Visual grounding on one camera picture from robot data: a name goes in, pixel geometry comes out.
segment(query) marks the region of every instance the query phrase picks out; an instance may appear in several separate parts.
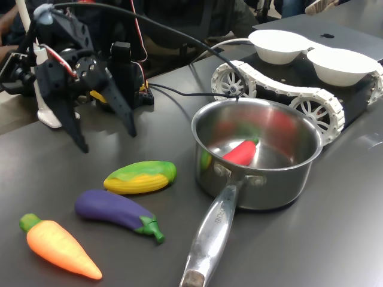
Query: metal pot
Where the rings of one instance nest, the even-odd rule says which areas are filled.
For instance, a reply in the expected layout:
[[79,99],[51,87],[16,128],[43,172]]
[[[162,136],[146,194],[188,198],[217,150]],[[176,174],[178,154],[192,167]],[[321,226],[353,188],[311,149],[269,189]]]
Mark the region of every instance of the metal pot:
[[[216,197],[199,227],[180,287],[205,287],[223,253],[235,207],[276,209],[293,202],[322,150],[321,133],[303,113],[276,102],[241,98],[213,102],[194,116],[196,177]],[[249,166],[221,158],[257,137]]]

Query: toy corn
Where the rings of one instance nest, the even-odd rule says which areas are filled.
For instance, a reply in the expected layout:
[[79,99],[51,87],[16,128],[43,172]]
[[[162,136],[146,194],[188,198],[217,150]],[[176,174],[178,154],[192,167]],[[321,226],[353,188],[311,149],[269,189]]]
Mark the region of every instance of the toy corn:
[[116,170],[104,181],[104,187],[117,194],[148,193],[172,183],[177,169],[168,161],[143,161]]

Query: chair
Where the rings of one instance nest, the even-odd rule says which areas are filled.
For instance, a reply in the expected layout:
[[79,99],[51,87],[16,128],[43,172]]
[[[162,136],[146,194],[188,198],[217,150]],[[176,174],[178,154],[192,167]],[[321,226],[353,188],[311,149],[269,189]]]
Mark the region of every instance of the chair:
[[[225,4],[217,5],[218,1],[224,1]],[[154,21],[204,41],[209,36],[230,32],[234,3],[235,0],[145,0],[142,13]],[[178,66],[188,64],[190,57],[187,47],[192,46],[184,37],[145,23],[141,23],[140,27],[157,45],[180,49],[176,60]]]

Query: white bowl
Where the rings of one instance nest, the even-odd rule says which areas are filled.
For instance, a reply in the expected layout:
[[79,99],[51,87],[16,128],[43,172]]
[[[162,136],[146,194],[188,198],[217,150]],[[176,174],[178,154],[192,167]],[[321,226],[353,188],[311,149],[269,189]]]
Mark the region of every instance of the white bowl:
[[263,61],[283,65],[292,62],[311,42],[303,36],[281,30],[257,30],[249,35]]
[[327,84],[349,87],[375,71],[378,62],[365,55],[335,48],[318,48],[307,53],[318,78]]

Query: tabletop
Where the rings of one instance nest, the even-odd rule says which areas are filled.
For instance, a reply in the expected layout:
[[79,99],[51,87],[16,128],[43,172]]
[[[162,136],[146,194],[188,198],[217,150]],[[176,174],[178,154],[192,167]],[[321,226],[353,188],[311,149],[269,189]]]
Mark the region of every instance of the tabletop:
[[382,15],[383,1],[381,0],[350,0],[316,16],[383,38]]
[[[225,52],[231,59],[252,47]],[[183,92],[208,91],[214,57],[152,79]],[[190,118],[211,99],[153,90],[154,107],[135,111],[138,136],[92,105],[78,109],[90,147],[83,154],[62,130],[33,123],[0,136],[0,285],[7,287],[178,286],[196,230],[212,202],[194,179]],[[378,101],[314,163],[300,198],[288,209],[237,210],[210,287],[381,286],[383,284],[383,104]],[[157,215],[166,236],[153,238],[89,222],[74,213],[85,190],[103,188],[116,169],[166,160],[176,182],[129,198]],[[57,221],[103,272],[99,282],[61,270],[27,246],[19,219],[33,212]]]

